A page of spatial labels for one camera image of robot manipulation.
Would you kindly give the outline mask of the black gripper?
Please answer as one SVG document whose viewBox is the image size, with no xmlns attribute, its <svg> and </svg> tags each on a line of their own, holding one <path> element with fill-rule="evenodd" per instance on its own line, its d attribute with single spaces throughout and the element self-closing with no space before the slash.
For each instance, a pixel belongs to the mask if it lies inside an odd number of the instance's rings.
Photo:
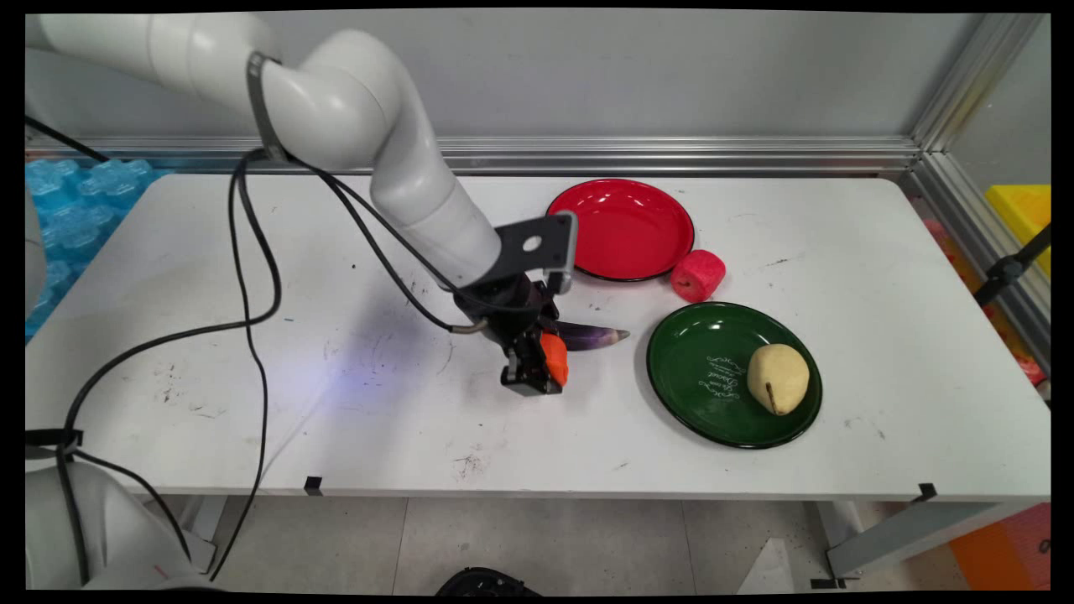
<svg viewBox="0 0 1074 604">
<path fill-rule="evenodd" d="M 526 334 L 560 318 L 545 281 L 520 274 L 473 285 L 458 294 L 458 307 L 471 321 L 487 322 L 481 333 L 505 351 L 502 385 L 507 390 L 527 397 L 561 393 L 560 383 L 549 379 L 540 334 Z"/>
</svg>

